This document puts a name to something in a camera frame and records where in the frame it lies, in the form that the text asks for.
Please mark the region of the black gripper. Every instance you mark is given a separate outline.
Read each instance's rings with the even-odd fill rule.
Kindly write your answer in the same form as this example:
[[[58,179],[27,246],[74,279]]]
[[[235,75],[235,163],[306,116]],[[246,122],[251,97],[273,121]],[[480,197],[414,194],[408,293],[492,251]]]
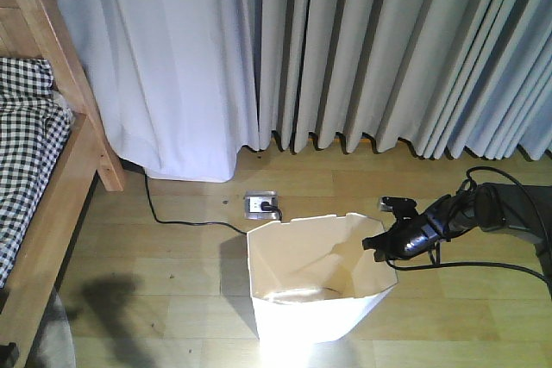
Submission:
[[[375,261],[407,260],[428,252],[437,243],[460,237],[476,226],[474,196],[445,195],[424,212],[406,221],[395,221],[385,234],[362,240],[364,251],[373,250]]]

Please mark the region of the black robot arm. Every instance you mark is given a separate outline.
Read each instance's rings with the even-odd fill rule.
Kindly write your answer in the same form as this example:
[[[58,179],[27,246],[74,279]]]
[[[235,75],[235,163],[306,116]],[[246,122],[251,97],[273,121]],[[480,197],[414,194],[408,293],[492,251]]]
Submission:
[[[397,196],[383,196],[379,208],[396,221],[362,241],[378,262],[412,259],[473,228],[514,235],[535,246],[543,246],[551,235],[549,186],[483,183],[441,196],[422,212],[415,200]]]

